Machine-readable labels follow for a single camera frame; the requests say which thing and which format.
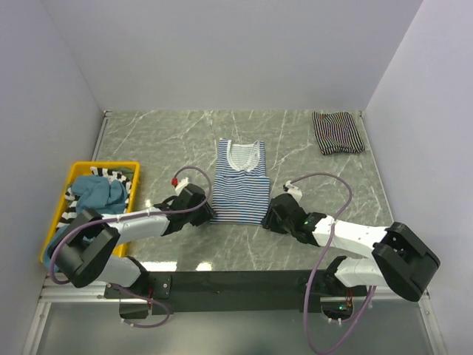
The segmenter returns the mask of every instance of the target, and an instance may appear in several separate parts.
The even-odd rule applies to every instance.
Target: striped shirt
[[[265,144],[233,144],[220,138],[215,169],[211,223],[261,224],[268,210]]]
[[[363,141],[355,121],[348,112],[317,113],[312,115],[316,140],[323,155],[333,153],[361,153]]]

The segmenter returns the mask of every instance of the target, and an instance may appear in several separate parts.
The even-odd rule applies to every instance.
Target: gray wall
[[[426,0],[367,108],[395,218],[442,262],[429,290],[451,354],[473,337],[473,2]]]
[[[44,280],[40,247],[101,112],[37,0],[0,4],[0,353],[19,354]]]
[[[103,109],[364,109],[421,0],[43,0]]]

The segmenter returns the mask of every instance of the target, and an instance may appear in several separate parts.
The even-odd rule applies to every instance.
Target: zebra striped fabric
[[[233,144],[221,138],[217,150],[211,223],[261,224],[269,204],[265,144]]]
[[[129,204],[129,198],[130,198],[130,191],[132,190],[132,182],[130,179],[128,179],[125,175],[121,174],[120,172],[116,172],[111,169],[105,169],[105,168],[97,168],[95,166],[90,167],[90,171],[92,172],[93,175],[97,176],[103,176],[107,178],[107,180],[111,183],[114,180],[119,180],[123,186],[125,186],[126,192],[128,192],[128,197],[125,200],[125,210],[123,211],[126,212],[126,209],[128,208]],[[64,194],[64,198],[68,201],[71,201],[69,206],[66,208],[66,211],[63,212],[61,215],[61,218],[59,219],[59,222],[56,226],[56,231],[60,229],[61,227],[69,225],[74,218],[77,217],[77,212],[76,212],[76,206],[77,206],[77,201],[79,201],[79,198],[81,196],[74,195],[71,190],[71,186],[69,186],[66,190],[66,193]]]
[[[312,114],[316,140],[323,155],[333,153],[361,153],[364,144],[348,112]]]

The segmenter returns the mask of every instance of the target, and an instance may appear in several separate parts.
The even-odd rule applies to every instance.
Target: folded striped cloth
[[[348,112],[312,114],[316,140],[323,155],[333,153],[360,153],[364,144]]]

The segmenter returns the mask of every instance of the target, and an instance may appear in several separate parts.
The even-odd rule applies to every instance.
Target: gray marble surface
[[[387,200],[370,151],[359,112],[356,119],[366,151],[359,155],[323,156],[313,132],[311,111],[134,111],[110,112],[97,160],[136,160],[141,179],[135,210],[159,203],[172,195],[173,174],[195,165],[213,179],[217,142],[231,138],[238,143],[265,142],[271,197],[282,184],[309,172],[331,172],[353,188],[353,201],[340,217],[369,226],[392,222]],[[193,182],[205,180],[191,173]],[[334,179],[313,177],[298,183],[308,212],[335,213],[347,198]],[[312,268],[321,248],[298,243],[258,226],[185,226],[178,233],[132,243],[129,253],[150,270],[291,270]],[[354,254],[331,248],[322,263],[328,266],[339,255]]]

